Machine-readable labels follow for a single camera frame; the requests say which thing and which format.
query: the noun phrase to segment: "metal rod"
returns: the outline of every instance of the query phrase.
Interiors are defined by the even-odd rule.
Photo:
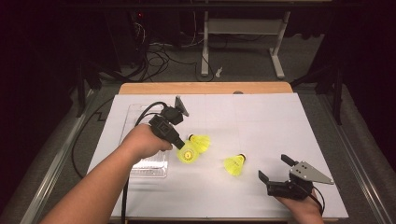
[[[289,16],[290,12],[286,11],[285,15],[283,16],[282,24],[279,27],[279,32],[277,33],[276,45],[274,47],[274,50],[271,52],[272,56],[277,56],[277,53],[279,52],[280,44],[282,44],[283,40],[283,35],[285,34],[286,27],[288,26]]]
[[[220,11],[220,10],[261,10],[261,9],[309,9],[309,8],[322,8],[322,9],[344,9],[348,7],[362,7],[362,3],[253,3],[253,4],[64,4],[59,5],[62,8],[82,9],[82,10],[193,10],[193,11]]]

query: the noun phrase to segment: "table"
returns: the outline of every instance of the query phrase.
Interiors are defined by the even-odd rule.
[[[281,0],[278,2],[330,2],[332,0],[309,0],[309,1],[289,1]],[[249,1],[236,1],[236,0],[223,0],[220,2],[272,2],[269,0],[249,0]],[[282,65],[278,57],[280,45],[283,40],[286,28],[288,26],[290,17],[290,11],[285,11],[283,18],[277,20],[247,20],[247,19],[209,19],[209,13],[205,12],[205,23],[204,23],[204,47],[202,51],[202,65],[201,74],[203,77],[209,74],[209,48],[208,48],[208,35],[209,34],[243,34],[243,35],[276,35],[276,44],[273,48],[269,48],[268,51],[271,56],[272,63],[274,65],[276,76],[279,79],[283,79],[285,74],[283,73]]]
[[[264,148],[274,148],[277,145],[277,147],[285,149],[285,147],[290,148],[290,144],[293,145],[292,147],[306,148],[305,154],[309,155],[304,155],[304,157],[308,161],[312,161],[311,164],[324,174],[330,175],[298,96],[292,93],[290,85],[284,82],[124,84],[120,88],[120,94],[113,102],[102,133],[102,136],[105,137],[101,137],[99,140],[90,170],[108,155],[111,148],[118,145],[128,105],[138,104],[138,101],[142,99],[149,99],[150,101],[159,99],[166,102],[173,99],[174,94],[181,95],[187,109],[192,109],[190,111],[192,116],[177,125],[176,129],[180,133],[190,131],[191,127],[195,131],[207,130],[211,136],[217,136],[213,139],[213,145],[217,147],[210,148],[205,154],[205,156],[207,155],[206,158],[203,156],[202,159],[198,159],[189,166],[184,166],[185,164],[178,162],[175,156],[170,156],[169,175],[166,178],[132,178],[126,210],[128,218],[150,220],[289,220],[289,211],[274,198],[266,195],[265,185],[257,177],[257,164],[262,166],[262,161],[265,161],[262,168],[265,169],[264,172],[268,171],[268,174],[271,174],[270,178],[274,177],[273,174],[282,173],[275,181],[281,181],[280,178],[283,178],[282,181],[286,180],[289,169],[280,160],[280,154],[277,155],[278,151],[268,153],[270,151],[263,149],[267,150],[264,154],[263,152],[255,153],[254,156],[251,156],[252,148],[256,148],[252,143],[246,149],[250,155],[247,156],[248,162],[246,168],[244,167],[244,175],[235,178],[226,174],[222,168],[219,158],[223,159],[228,155],[235,154],[236,151],[228,150],[233,150],[233,147],[238,144],[239,138],[241,143],[251,143],[247,139],[254,134],[256,134],[255,139],[264,138],[262,139],[266,143],[262,143],[262,146],[266,146]],[[252,132],[252,135],[246,132],[244,134],[235,132],[233,123],[227,122],[227,118],[232,117],[233,114],[246,112],[242,106],[237,106],[235,113],[223,113],[224,116],[216,116],[216,110],[218,112],[221,112],[221,110],[229,111],[233,105],[248,103],[253,103],[255,109],[247,111],[248,115],[244,116],[247,122],[243,125],[256,131]],[[203,109],[205,106],[201,105],[208,104],[217,105],[219,108],[213,106],[213,109],[211,108],[209,111],[214,117],[207,116],[207,120],[210,122],[204,123],[201,122],[200,118],[205,113]],[[253,120],[253,123],[249,122],[250,119],[257,117],[267,119],[265,121],[266,129],[262,128],[262,125],[257,125],[256,120]],[[284,120],[273,122],[268,120],[269,118]],[[281,139],[290,134],[290,130],[297,134],[291,136],[287,142],[283,142]],[[294,154],[290,155],[291,157],[300,154],[293,150],[290,153]],[[347,211],[336,187],[320,185],[319,188],[323,189],[322,192],[325,195],[328,195],[326,201],[328,209],[325,211],[325,219],[336,220],[347,217]],[[116,204],[112,216],[114,218],[120,216],[120,200]]]

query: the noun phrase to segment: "yellow shuttlecock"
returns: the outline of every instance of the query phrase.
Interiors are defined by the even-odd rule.
[[[185,141],[184,147],[177,150],[177,157],[184,163],[195,162],[199,157],[199,152],[193,147],[189,140]]]
[[[240,175],[245,160],[246,157],[243,154],[227,158],[224,161],[224,168],[230,175]]]
[[[210,146],[210,137],[208,135],[192,134],[189,140],[199,153],[206,152]]]

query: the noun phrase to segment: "black handle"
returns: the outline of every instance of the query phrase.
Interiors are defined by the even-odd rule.
[[[287,165],[289,165],[289,166],[294,166],[294,165],[297,165],[297,164],[298,164],[297,161],[294,161],[292,158],[288,157],[288,156],[285,155],[285,154],[282,154],[282,155],[280,156],[280,159],[281,159],[283,162],[285,162]]]
[[[148,123],[151,125],[152,132],[157,137],[168,141],[178,149],[184,147],[184,142],[180,139],[178,132],[165,118],[155,115]]]

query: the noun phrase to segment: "transparent tray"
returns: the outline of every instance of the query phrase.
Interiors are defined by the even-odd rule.
[[[126,134],[132,130],[137,119],[148,106],[149,105],[129,106],[120,141],[122,141]],[[155,105],[148,111],[147,114],[149,115],[145,116],[140,123],[149,123],[149,120],[154,116],[150,113],[160,113],[162,110],[162,105]],[[168,151],[160,151],[152,157],[141,160],[132,168],[130,177],[166,177],[168,170],[168,156]]]

